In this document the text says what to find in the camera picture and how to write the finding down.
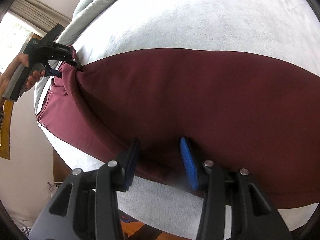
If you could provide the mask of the maroon pants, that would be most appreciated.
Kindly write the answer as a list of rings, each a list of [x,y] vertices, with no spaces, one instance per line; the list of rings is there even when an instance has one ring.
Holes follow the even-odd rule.
[[[294,64],[235,51],[143,49],[54,78],[37,120],[107,162],[139,138],[136,175],[185,178],[180,140],[200,157],[246,168],[279,209],[319,202],[319,77]]]

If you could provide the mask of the wooden framed window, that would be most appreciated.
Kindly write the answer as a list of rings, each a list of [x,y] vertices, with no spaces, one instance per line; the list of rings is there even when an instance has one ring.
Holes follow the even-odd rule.
[[[17,15],[7,12],[1,21],[0,68],[3,73],[17,54],[24,50],[24,45],[31,36],[42,37],[41,32]]]

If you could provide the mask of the beige window curtain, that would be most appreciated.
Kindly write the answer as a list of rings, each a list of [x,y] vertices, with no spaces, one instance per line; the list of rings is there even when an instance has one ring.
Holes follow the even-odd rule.
[[[44,33],[58,24],[65,28],[71,22],[70,18],[39,0],[14,0],[9,11]]]

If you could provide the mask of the light grey rumpled duvet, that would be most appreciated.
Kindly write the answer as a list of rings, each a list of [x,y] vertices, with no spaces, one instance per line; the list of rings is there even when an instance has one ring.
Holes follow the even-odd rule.
[[[71,45],[87,26],[116,0],[80,0],[72,20],[57,38],[57,42]]]

